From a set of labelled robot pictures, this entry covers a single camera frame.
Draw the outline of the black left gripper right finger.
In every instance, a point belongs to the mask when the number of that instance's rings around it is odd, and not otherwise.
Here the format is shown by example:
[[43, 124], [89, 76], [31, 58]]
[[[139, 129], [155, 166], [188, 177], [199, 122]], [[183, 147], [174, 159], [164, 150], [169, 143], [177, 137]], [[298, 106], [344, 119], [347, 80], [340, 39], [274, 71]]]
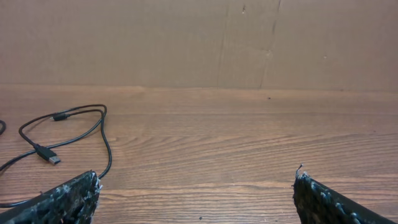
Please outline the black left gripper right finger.
[[395, 224], [313, 179], [295, 171], [292, 196], [302, 224]]

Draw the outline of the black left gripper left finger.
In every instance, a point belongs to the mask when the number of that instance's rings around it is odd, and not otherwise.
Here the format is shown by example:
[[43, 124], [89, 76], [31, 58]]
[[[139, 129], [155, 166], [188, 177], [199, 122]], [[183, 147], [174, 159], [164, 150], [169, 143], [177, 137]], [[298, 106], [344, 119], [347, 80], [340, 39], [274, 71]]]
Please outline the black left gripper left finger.
[[1, 223], [91, 224], [98, 206], [101, 185], [89, 170], [1, 213]]

